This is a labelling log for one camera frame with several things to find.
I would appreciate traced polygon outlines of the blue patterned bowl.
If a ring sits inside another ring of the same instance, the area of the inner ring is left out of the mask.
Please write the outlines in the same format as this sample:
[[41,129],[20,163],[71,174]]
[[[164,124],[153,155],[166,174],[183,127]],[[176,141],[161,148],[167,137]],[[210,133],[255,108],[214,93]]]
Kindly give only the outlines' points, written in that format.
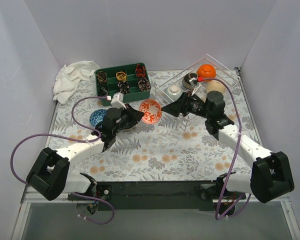
[[100,122],[103,121],[107,110],[104,108],[95,110],[89,117],[89,122],[93,127],[96,127]]

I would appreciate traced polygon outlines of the white orange floral bowl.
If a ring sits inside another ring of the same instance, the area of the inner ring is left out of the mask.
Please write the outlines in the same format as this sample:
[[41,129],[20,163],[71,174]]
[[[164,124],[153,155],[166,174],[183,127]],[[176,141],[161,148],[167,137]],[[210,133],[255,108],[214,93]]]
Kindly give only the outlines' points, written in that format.
[[154,99],[144,100],[139,106],[139,111],[144,113],[141,120],[150,125],[158,123],[162,117],[161,108],[161,105]]

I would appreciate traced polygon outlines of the olive brown bowl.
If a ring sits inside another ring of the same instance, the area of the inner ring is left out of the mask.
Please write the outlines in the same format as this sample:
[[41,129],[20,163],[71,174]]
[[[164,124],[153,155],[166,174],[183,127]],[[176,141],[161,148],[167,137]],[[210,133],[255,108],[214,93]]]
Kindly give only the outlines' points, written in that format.
[[130,128],[127,128],[127,129],[123,129],[122,131],[123,131],[123,132],[129,132],[129,131],[134,130],[135,128],[136,128],[136,125],[134,125],[134,126],[132,126],[132,127],[130,127]]

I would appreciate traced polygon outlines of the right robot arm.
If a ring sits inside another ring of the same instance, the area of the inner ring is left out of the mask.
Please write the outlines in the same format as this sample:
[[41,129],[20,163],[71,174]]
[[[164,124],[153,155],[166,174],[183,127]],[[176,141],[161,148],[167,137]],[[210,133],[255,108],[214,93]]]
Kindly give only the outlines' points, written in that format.
[[234,150],[251,168],[250,174],[231,172],[220,175],[214,186],[205,189],[206,195],[218,195],[227,199],[234,192],[252,194],[261,203],[292,192],[295,184],[288,156],[268,150],[246,135],[225,114],[223,94],[211,91],[205,100],[196,94],[183,92],[174,102],[162,107],[162,111],[178,117],[194,114],[206,119],[205,127],[210,135]]

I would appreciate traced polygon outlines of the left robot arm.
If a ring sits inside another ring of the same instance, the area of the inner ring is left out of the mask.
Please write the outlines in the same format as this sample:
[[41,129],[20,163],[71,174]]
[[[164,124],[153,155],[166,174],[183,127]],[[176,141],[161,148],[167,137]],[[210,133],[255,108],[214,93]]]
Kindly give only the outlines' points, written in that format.
[[56,199],[61,193],[79,193],[85,200],[96,196],[96,180],[86,173],[73,174],[69,169],[83,160],[109,149],[116,136],[140,122],[144,112],[128,103],[123,108],[109,108],[95,130],[80,143],[53,150],[43,149],[34,162],[26,182],[47,200]]

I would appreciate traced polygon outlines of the beige bowl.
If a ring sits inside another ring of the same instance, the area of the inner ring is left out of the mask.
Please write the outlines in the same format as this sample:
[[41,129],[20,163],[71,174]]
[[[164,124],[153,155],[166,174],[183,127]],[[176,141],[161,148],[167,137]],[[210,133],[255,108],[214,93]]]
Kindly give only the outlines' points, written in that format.
[[211,80],[206,86],[206,92],[209,93],[212,91],[217,91],[224,94],[226,92],[226,87],[217,80]]

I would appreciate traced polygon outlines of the black patterned bowl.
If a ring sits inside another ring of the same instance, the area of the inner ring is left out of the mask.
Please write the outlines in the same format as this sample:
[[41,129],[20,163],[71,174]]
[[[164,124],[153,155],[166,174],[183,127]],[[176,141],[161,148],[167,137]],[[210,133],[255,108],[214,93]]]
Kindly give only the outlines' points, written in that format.
[[189,80],[190,80],[191,78],[198,78],[198,75],[197,75],[196,73],[194,73],[194,72],[188,73],[187,75],[185,75],[185,76],[183,77],[182,85],[183,85],[186,89],[192,91],[192,90],[193,90],[193,87],[191,86],[191,84],[190,84],[190,82],[189,82]]

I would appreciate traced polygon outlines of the black floral rolled sock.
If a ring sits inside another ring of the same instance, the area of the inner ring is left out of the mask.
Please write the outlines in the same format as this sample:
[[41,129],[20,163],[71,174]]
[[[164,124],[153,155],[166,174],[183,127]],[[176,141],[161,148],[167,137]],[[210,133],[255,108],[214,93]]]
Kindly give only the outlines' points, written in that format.
[[127,95],[130,93],[130,86],[128,81],[119,81],[118,82],[119,92],[123,95]]

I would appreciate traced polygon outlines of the pink rose rolled sock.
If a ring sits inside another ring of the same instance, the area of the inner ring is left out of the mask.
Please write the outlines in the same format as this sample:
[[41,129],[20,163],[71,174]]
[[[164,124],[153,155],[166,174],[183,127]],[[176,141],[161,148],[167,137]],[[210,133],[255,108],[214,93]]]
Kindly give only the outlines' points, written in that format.
[[138,87],[141,92],[147,92],[151,89],[149,80],[145,77],[138,80]]

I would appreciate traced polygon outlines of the green plastic organizer tray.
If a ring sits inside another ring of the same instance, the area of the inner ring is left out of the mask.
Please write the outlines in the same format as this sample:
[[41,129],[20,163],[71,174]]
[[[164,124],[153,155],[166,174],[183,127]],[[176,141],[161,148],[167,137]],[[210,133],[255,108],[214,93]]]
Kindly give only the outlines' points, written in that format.
[[123,94],[123,102],[146,100],[150,97],[151,83],[146,65],[142,62],[100,68],[94,72],[96,94],[99,97]]

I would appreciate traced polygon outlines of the yellow rolled sock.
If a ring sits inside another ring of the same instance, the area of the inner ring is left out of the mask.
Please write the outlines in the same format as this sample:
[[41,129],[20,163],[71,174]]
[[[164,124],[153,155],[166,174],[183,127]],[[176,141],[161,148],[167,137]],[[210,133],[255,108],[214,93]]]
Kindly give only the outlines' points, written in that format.
[[119,71],[116,73],[116,79],[119,82],[125,82],[127,81],[127,74],[124,71]]

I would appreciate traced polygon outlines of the floral table mat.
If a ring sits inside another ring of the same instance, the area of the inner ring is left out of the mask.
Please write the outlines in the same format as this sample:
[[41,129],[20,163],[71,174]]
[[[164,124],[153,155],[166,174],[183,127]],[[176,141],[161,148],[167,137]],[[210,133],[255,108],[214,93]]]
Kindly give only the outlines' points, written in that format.
[[[90,134],[90,115],[102,108],[94,98],[96,92],[91,77],[79,84],[66,104],[57,105],[50,148],[69,146]],[[249,165],[233,155],[232,149],[208,134],[203,118],[182,129],[177,118],[163,114],[155,124],[140,122],[121,131],[110,149],[78,163],[70,172],[86,173],[99,182],[215,180],[229,167],[250,173]]]

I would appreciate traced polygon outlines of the dark patterned rolled sock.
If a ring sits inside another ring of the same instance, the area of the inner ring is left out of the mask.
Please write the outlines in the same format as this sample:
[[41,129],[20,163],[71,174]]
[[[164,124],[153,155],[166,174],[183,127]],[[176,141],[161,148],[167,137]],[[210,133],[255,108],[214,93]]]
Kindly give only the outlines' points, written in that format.
[[107,83],[107,74],[105,71],[98,71],[96,73],[96,79],[100,85]]

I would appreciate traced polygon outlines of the orange black rolled sock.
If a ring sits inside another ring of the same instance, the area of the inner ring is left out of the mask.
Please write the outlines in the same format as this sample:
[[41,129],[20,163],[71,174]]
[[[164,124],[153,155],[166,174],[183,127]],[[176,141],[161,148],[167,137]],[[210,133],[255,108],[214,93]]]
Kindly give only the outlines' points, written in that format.
[[146,76],[145,66],[141,64],[137,64],[135,68],[135,74],[138,78],[144,78]]

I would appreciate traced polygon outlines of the white crumpled cloth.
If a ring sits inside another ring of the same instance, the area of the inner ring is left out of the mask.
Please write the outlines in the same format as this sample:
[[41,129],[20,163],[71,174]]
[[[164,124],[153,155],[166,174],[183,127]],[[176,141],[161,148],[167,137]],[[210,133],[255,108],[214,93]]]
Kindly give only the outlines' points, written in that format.
[[55,77],[53,100],[64,105],[77,91],[81,81],[89,81],[100,67],[94,61],[79,61],[64,65]]

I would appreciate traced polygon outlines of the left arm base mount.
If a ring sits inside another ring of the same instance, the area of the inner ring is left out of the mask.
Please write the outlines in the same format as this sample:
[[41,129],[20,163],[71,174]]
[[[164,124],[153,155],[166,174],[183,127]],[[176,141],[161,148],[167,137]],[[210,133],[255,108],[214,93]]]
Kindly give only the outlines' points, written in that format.
[[[112,198],[112,186],[110,184],[97,184],[92,185],[84,193],[79,193],[82,196],[88,196],[93,198],[101,199],[105,202],[110,202]],[[109,204],[99,200],[84,198],[82,196],[74,195],[73,193],[68,194],[68,201],[77,202],[76,209],[80,214],[87,216],[93,216],[97,211],[111,211]]]

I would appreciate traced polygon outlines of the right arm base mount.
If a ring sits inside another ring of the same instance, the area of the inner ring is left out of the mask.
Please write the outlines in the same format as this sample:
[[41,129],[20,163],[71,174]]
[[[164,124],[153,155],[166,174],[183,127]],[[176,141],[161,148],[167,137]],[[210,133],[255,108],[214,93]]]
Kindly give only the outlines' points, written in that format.
[[[202,200],[216,201],[212,204],[213,209],[217,211],[217,205],[220,197],[222,187],[218,186],[216,182],[203,183],[199,186],[199,196]],[[221,204],[219,207],[218,215],[223,214],[243,193],[224,191],[221,198]]]

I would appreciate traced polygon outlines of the aluminium frame rail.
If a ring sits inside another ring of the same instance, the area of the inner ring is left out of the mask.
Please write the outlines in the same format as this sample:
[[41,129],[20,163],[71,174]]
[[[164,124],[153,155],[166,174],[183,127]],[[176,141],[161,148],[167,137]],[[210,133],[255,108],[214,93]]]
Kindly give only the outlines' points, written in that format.
[[[285,179],[252,179],[250,175],[234,174],[229,180],[219,177],[217,180],[200,181],[96,181],[96,185],[111,185],[111,200],[116,197],[133,198],[133,197],[190,197],[196,196],[201,199],[199,187],[201,184],[216,182],[221,187],[220,195],[223,196],[225,190],[229,192],[240,192],[243,195],[254,195],[259,202],[267,203],[284,194],[294,190],[293,181]],[[29,191],[36,192],[40,198],[47,200],[43,195],[37,192],[33,187],[27,184]],[[56,199],[67,199],[68,194],[84,197],[87,199],[95,199],[89,196],[80,195],[77,192],[63,192]]]

